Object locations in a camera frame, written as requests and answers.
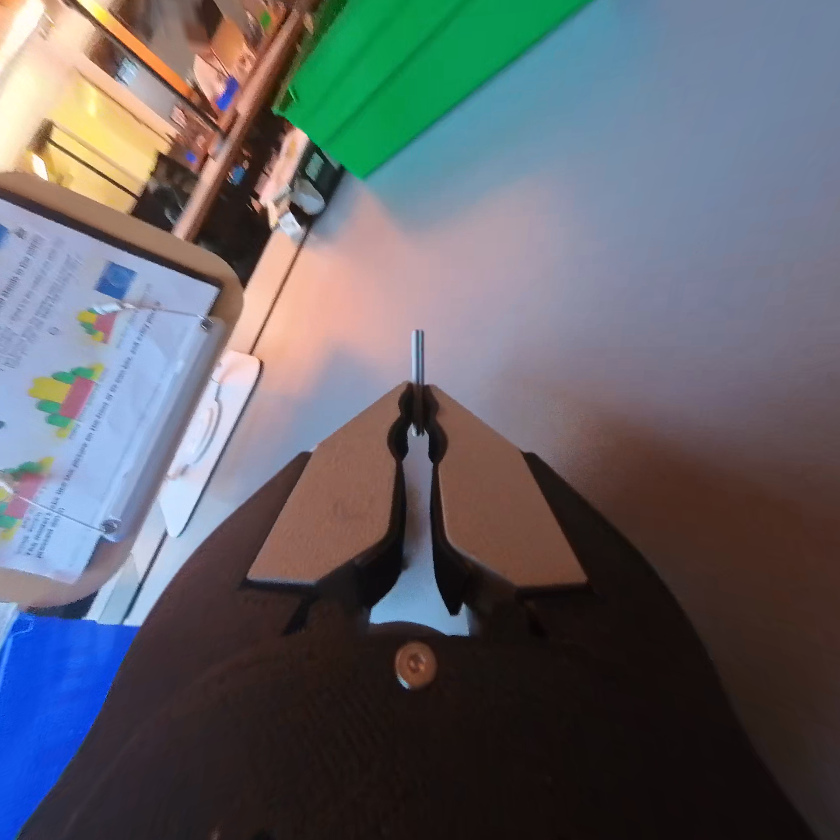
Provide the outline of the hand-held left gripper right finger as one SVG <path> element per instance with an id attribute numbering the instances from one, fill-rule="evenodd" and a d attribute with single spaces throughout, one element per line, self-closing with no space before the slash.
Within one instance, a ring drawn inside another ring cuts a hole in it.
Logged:
<path id="1" fill-rule="evenodd" d="M 425 387 L 433 465 L 434 578 L 477 636 L 544 636 L 536 597 L 586 592 L 578 560 L 525 454 L 435 385 Z"/>

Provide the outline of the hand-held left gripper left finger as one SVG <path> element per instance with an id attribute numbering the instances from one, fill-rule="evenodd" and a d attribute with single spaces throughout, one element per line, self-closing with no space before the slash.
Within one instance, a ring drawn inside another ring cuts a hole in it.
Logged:
<path id="1" fill-rule="evenodd" d="M 398 581 L 413 407 L 413 385 L 399 384 L 308 454 L 245 578 L 292 601 L 283 637 L 307 632 L 312 612 L 364 625 Z"/>

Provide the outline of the grey lego axle pin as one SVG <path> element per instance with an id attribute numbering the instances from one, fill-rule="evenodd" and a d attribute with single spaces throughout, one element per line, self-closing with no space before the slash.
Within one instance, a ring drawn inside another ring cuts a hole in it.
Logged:
<path id="1" fill-rule="evenodd" d="M 420 438 L 425 435 L 425 334 L 423 329 L 412 333 L 412 375 L 413 390 L 413 435 Z"/>

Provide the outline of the printed lego instruction sheet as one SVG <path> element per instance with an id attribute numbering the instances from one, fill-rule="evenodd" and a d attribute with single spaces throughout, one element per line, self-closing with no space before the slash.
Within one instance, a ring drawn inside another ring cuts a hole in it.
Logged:
<path id="1" fill-rule="evenodd" d="M 1 219 L 2 569 L 70 584 L 119 541 L 218 290 L 6 198 Z"/>

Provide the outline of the white flat plastic card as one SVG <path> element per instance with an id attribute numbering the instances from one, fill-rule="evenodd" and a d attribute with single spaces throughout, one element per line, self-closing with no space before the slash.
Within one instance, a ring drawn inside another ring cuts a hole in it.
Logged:
<path id="1" fill-rule="evenodd" d="M 227 351 L 217 362 L 157 497 L 169 538 L 180 537 L 256 388 L 262 362 Z"/>

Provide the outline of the wooden clipboard with instruction sheet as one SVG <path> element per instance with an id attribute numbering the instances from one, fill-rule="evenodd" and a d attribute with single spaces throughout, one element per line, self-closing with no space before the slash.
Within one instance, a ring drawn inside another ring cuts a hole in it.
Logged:
<path id="1" fill-rule="evenodd" d="M 151 441 L 150 453 L 140 459 L 135 487 L 129 495 L 129 515 L 121 521 L 119 541 L 102 539 L 88 567 L 77 582 L 66 584 L 36 574 L 2 569 L 1 601 L 21 609 L 63 606 L 81 600 L 102 588 L 129 558 L 145 519 L 164 483 L 187 426 L 203 394 L 209 375 L 224 350 L 244 306 L 244 292 L 234 271 L 222 259 L 172 234 L 121 214 L 64 187 L 34 175 L 4 172 L 2 198 L 32 210 L 39 216 L 57 216 L 67 226 L 81 228 L 95 238 L 113 240 L 126 251 L 197 277 L 218 290 L 205 317 L 208 334 L 196 359 L 174 385 L 171 408 L 164 427 Z"/>

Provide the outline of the blue plastic bin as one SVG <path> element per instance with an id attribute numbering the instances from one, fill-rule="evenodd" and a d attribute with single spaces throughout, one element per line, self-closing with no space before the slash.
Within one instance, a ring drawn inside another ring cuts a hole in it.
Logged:
<path id="1" fill-rule="evenodd" d="M 16 838 L 87 736 L 139 629 L 18 614 L 1 658 L 1 838 Z"/>

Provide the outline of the wooden beam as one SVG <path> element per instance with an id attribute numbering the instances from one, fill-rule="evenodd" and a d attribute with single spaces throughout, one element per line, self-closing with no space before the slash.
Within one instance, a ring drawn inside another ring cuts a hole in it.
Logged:
<path id="1" fill-rule="evenodd" d="M 228 172 L 259 116 L 259 111 L 277 91 L 298 52 L 305 18 L 311 4 L 300 2 L 290 9 L 283 24 L 258 54 L 245 89 L 234 103 L 234 116 L 227 119 L 224 141 L 215 156 L 203 165 L 193 193 L 182 214 L 173 225 L 172 234 L 180 240 L 192 242 L 216 202 Z"/>

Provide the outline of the yellow cabinet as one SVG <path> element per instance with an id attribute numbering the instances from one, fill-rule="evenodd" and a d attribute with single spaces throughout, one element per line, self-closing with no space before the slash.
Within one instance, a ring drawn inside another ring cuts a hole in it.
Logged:
<path id="1" fill-rule="evenodd" d="M 170 134 L 72 69 L 57 103 L 39 119 L 15 168 L 127 214 L 140 200 Z"/>

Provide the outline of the green plastic box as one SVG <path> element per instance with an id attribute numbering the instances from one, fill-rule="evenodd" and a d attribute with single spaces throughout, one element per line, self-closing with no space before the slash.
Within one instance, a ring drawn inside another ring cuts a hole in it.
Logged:
<path id="1" fill-rule="evenodd" d="M 587 4 L 321 2 L 272 111 L 364 179 Z"/>

